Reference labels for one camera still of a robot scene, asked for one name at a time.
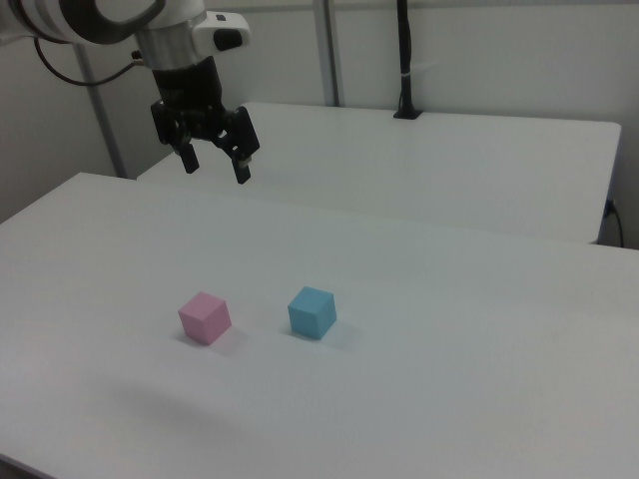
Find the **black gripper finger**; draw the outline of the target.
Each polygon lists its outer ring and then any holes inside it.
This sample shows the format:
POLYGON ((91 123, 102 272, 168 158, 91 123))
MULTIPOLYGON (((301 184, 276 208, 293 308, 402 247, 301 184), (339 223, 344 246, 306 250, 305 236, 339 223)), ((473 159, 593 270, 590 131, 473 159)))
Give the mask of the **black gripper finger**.
POLYGON ((237 183, 245 184, 251 178, 252 155, 260 148, 249 111, 245 107, 223 110, 213 143, 231 159, 237 183))
POLYGON ((191 144, 192 136, 184 115, 168 108, 163 101, 154 103, 151 113, 160 143, 170 146, 180 157, 186 173, 192 174, 200 164, 191 144))

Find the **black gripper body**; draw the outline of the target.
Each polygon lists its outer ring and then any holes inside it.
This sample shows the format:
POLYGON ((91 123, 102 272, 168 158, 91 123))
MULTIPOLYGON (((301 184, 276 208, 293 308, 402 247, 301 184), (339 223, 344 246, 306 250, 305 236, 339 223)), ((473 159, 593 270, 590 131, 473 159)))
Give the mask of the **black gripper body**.
POLYGON ((154 70, 153 76, 160 100, 151 106, 151 113, 160 142, 171 146, 189 139, 214 142, 226 115, 214 58, 183 69, 154 70))

